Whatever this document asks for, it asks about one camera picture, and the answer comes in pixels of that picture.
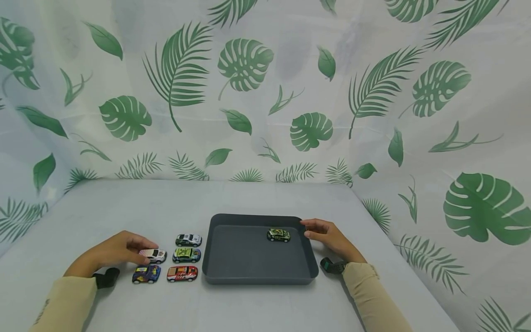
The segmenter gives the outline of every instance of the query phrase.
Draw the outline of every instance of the palm leaf print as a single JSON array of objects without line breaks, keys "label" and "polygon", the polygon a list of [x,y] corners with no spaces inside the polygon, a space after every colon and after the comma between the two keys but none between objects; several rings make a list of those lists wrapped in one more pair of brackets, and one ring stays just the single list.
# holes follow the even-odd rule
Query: palm leaf print
[{"label": "palm leaf print", "polygon": [[313,177],[314,174],[318,174],[318,172],[313,170],[316,166],[317,164],[311,163],[291,165],[277,174],[276,181],[284,183],[304,181],[309,177]]},{"label": "palm leaf print", "polygon": [[429,239],[416,235],[402,236],[400,244],[395,244],[395,246],[411,267],[429,274],[437,283],[441,280],[452,294],[454,287],[457,287],[463,294],[465,293],[455,276],[466,276],[468,273],[460,271],[463,266],[453,264],[457,259],[451,254],[444,253],[445,248],[437,248]]},{"label": "palm leaf print", "polygon": [[491,297],[491,302],[485,300],[485,304],[479,309],[481,314],[476,316],[481,322],[477,324],[481,328],[479,332],[529,332],[530,329],[521,328],[531,317],[531,312],[524,315],[516,323],[512,323],[505,311]]},{"label": "palm leaf print", "polygon": [[390,96],[394,97],[395,92],[402,91],[397,81],[408,79],[404,76],[412,71],[408,67],[418,63],[419,55],[423,52],[425,51],[417,48],[400,49],[380,60],[367,75],[370,67],[368,66],[358,86],[356,86],[357,75],[354,77],[354,82],[350,80],[348,104],[354,118],[348,139],[352,138],[352,128],[357,117],[386,116],[389,111],[388,104],[392,102]]},{"label": "palm leaf print", "polygon": [[209,22],[211,25],[221,23],[221,27],[227,23],[232,12],[232,19],[230,20],[230,27],[236,19],[236,24],[252,7],[258,2],[258,0],[225,0],[221,4],[208,9],[211,11],[209,15],[213,15],[214,18]]},{"label": "palm leaf print", "polygon": [[182,157],[177,151],[177,159],[169,158],[169,165],[181,180],[208,181],[210,176],[202,169],[198,168],[192,160],[189,160],[186,154]]},{"label": "palm leaf print", "polygon": [[208,70],[199,65],[199,62],[209,60],[203,54],[210,50],[201,45],[211,41],[210,30],[211,27],[202,27],[200,23],[195,27],[192,27],[192,23],[184,25],[164,44],[160,63],[155,44],[156,72],[147,54],[145,60],[142,59],[151,84],[168,103],[173,124],[179,132],[182,130],[175,121],[172,106],[190,106],[204,102],[202,87],[205,85],[200,82],[206,79]]},{"label": "palm leaf print", "polygon": [[440,46],[444,48],[453,43],[478,25],[498,2],[499,0],[461,0],[460,3],[464,3],[461,7],[441,12],[440,14],[448,14],[450,17],[434,24],[434,26],[443,25],[443,27],[430,33],[430,36],[426,39],[429,42],[424,45],[424,48],[434,47],[437,49]]},{"label": "palm leaf print", "polygon": [[364,199],[362,204],[382,231],[386,235],[389,234],[389,224],[391,222],[389,209],[376,198]]},{"label": "palm leaf print", "polygon": [[344,159],[337,160],[337,166],[329,165],[326,172],[328,182],[333,184],[344,184],[352,188],[352,174],[348,170],[348,165]]},{"label": "palm leaf print", "polygon": [[74,188],[78,183],[84,180],[96,180],[98,175],[91,169],[82,171],[78,168],[70,170],[70,181],[68,182],[68,187],[65,189],[65,194],[68,193],[72,188]]},{"label": "palm leaf print", "polygon": [[28,204],[8,198],[7,207],[0,207],[0,243],[24,236],[46,212],[47,203]]},{"label": "palm leaf print", "polygon": [[245,169],[234,175],[229,181],[236,182],[262,182],[262,173],[256,168]]},{"label": "palm leaf print", "polygon": [[135,158],[127,161],[126,164],[120,166],[120,170],[115,175],[121,179],[141,179],[156,171],[161,171],[160,167],[163,165],[155,161],[157,154],[144,153],[142,157],[138,154]]}]

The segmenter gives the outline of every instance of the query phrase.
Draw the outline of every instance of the green camouflage toy car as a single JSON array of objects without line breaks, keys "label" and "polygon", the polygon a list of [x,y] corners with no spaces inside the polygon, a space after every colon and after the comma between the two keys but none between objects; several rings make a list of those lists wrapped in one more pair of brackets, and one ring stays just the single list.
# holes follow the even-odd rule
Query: green camouflage toy car
[{"label": "green camouflage toy car", "polygon": [[288,231],[279,228],[270,228],[267,232],[267,238],[269,241],[283,241],[288,242],[291,239],[291,235]]}]

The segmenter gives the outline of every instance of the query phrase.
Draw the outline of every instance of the toy car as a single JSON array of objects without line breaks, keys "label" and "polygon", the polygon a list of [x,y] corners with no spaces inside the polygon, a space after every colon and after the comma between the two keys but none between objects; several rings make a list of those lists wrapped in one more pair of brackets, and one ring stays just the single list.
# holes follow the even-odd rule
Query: toy car
[{"label": "toy car", "polygon": [[159,279],[160,266],[158,265],[140,265],[133,274],[133,284],[148,283],[152,284]]},{"label": "toy car", "polygon": [[144,249],[140,250],[139,254],[146,256],[152,263],[161,264],[168,257],[168,253],[165,250],[159,249]]},{"label": "toy car", "polygon": [[194,234],[180,234],[177,239],[175,239],[175,244],[177,246],[192,246],[198,247],[203,242],[203,238],[199,235]]},{"label": "toy car", "polygon": [[288,231],[279,228],[270,228],[267,232],[267,238],[269,241],[288,242],[292,237]]},{"label": "toy car", "polygon": [[198,262],[201,259],[201,251],[199,249],[192,248],[177,248],[173,253],[173,262]]},{"label": "toy car", "polygon": [[198,272],[195,266],[172,266],[168,269],[167,279],[171,283],[183,280],[192,282],[198,277]]}]

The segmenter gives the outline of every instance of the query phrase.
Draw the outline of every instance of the blue toy car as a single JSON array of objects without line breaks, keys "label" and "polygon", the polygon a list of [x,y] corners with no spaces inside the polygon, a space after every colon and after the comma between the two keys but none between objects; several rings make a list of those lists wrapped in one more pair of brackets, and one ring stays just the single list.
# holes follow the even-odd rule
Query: blue toy car
[{"label": "blue toy car", "polygon": [[133,284],[152,284],[159,279],[161,268],[158,265],[140,265],[133,274]]}]

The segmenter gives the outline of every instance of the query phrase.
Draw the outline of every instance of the sleeve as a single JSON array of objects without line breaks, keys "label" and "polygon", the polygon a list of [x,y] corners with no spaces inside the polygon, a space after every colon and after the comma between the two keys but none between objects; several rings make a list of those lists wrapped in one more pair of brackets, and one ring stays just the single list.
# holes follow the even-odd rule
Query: sleeve
[{"label": "sleeve", "polygon": [[78,332],[96,296],[96,279],[63,277],[54,282],[29,332]]},{"label": "sleeve", "polygon": [[343,279],[367,332],[412,332],[372,265],[349,263],[343,271]]}]

